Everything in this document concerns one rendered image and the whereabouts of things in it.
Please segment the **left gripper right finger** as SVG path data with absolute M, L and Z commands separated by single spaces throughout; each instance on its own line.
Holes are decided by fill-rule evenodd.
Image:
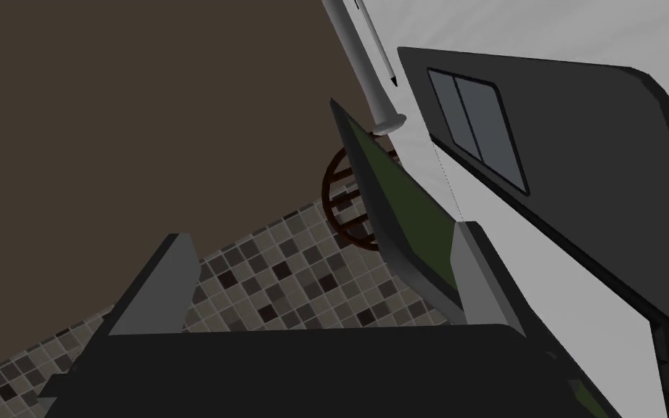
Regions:
M 451 268 L 469 324 L 502 324 L 526 337 L 528 304 L 476 221 L 453 227 Z

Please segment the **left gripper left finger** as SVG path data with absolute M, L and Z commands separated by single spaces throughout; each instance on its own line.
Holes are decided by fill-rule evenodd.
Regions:
M 200 272 L 190 234 L 169 234 L 111 311 L 108 334 L 180 333 Z

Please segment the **black panel with window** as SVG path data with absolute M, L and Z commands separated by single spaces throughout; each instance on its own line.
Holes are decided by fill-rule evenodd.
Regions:
M 633 67 L 400 47 L 432 143 L 649 322 L 669 418 L 669 96 Z

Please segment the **green panel with grey frame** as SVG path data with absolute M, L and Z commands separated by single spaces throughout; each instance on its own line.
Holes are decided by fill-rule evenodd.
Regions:
M 329 103 L 380 257 L 450 323 L 466 324 L 451 267 L 454 218 L 339 103 Z

